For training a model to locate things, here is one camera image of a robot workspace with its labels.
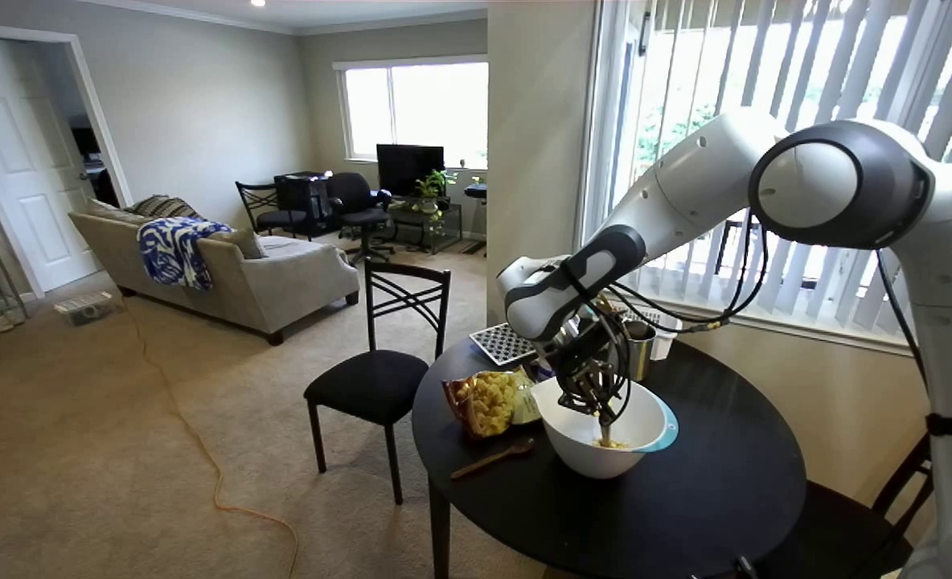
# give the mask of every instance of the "ceiling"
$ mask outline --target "ceiling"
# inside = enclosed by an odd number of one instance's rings
[[[224,22],[270,31],[350,31],[350,29],[387,29],[413,22],[457,22],[485,11],[488,0],[82,0],[100,7],[184,17],[204,22]]]

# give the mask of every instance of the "blanket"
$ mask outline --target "blanket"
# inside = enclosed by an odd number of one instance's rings
[[[147,218],[136,231],[143,271],[156,282],[208,289],[211,272],[195,248],[200,238],[224,231],[217,222],[206,218]]]

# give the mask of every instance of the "table leg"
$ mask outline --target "table leg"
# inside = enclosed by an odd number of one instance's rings
[[[433,579],[447,579],[447,569],[451,569],[451,501],[431,478],[426,478],[426,490],[431,490]]]

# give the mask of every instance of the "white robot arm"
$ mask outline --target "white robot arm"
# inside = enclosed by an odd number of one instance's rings
[[[905,576],[952,579],[952,163],[929,160],[914,136],[877,123],[786,136],[770,114],[718,114],[658,156],[585,248],[505,266],[509,324],[553,342],[603,286],[743,204],[790,242],[901,257],[934,405],[938,509],[934,542]]]

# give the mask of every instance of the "couch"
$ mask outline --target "couch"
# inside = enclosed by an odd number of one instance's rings
[[[187,289],[147,277],[136,244],[142,214],[86,210],[71,213],[71,222],[122,292],[251,327],[270,345],[283,345],[290,324],[324,306],[357,301],[357,271],[328,244],[255,238],[255,231],[246,238],[204,238],[200,255],[211,282],[208,289]]]

